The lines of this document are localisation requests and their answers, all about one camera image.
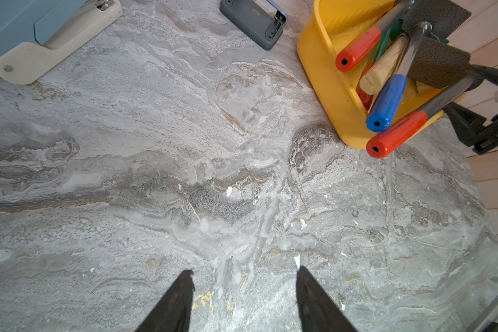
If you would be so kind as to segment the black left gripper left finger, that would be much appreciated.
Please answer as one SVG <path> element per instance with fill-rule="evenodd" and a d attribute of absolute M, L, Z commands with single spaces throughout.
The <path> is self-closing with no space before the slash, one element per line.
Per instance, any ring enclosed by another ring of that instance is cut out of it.
<path fill-rule="evenodd" d="M 192 275 L 192 270 L 181 272 L 136 332 L 189 331 L 195 290 Z"/>

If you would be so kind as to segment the green hoe red grip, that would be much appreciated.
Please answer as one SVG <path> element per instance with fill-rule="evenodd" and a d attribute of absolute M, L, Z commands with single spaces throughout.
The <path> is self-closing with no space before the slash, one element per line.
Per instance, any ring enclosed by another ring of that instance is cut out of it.
<path fill-rule="evenodd" d="M 361 77 L 364 78 L 364 76 L 367 74 L 369 69 L 372 68 L 372 66 L 380 59 L 380 57 L 385 53 L 387 49 L 387 45 L 389 44 L 391 39 L 395 39 L 395 34 L 401 32 L 401 26 L 403 24 L 402 19 L 397 19 L 397 21 L 392 25 L 391 28 L 388 29 L 386 33 L 383 34 L 381 37 L 380 41 L 376 44 L 374 50 L 372 51 L 372 54 L 369 57 L 369 60 L 367 62 L 367 65 L 365 66 Z M 372 100 L 373 100 L 373 95 L 369 95 L 368 93 L 364 92 L 362 87 L 360 86 L 360 81 L 358 82 L 358 86 L 356 87 L 356 92 L 358 94 L 358 97 L 360 98 L 364 108 L 369 111 Z"/>

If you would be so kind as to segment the speckled hoe red grip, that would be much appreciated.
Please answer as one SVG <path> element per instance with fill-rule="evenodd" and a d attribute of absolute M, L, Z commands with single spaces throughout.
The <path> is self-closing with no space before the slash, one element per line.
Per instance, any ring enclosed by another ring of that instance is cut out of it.
<path fill-rule="evenodd" d="M 416 25 L 426 22 L 431 26 L 426 36 L 442 42 L 471 15 L 470 11 L 453 1 L 395 1 L 394 7 L 389 12 L 339 52 L 336 57 L 336 67 L 341 72 L 353 69 L 400 19 L 403 20 L 404 33 L 409 35 Z"/>
<path fill-rule="evenodd" d="M 431 117 L 470 90 L 475 79 L 470 58 L 471 55 L 460 48 L 424 39 L 408 76 L 440 92 L 371 138 L 366 145 L 367 153 L 376 159 L 388 156 L 412 138 Z"/>

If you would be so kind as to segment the wooden handle hoe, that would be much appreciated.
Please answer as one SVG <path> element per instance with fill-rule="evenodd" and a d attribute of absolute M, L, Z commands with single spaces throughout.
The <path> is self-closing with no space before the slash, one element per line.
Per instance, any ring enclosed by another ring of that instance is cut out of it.
<path fill-rule="evenodd" d="M 399 36 L 380 59 L 361 77 L 357 91 L 364 92 L 367 95 L 378 94 L 394 72 L 396 64 L 407 44 L 408 38 L 405 35 Z"/>

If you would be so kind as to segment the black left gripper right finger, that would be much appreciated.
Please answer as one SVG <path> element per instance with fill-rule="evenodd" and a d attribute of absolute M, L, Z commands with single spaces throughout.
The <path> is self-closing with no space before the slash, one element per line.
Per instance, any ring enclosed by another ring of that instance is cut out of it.
<path fill-rule="evenodd" d="M 356 328 L 305 266 L 301 266 L 297 271 L 296 296 L 303 332 L 356 332 Z"/>

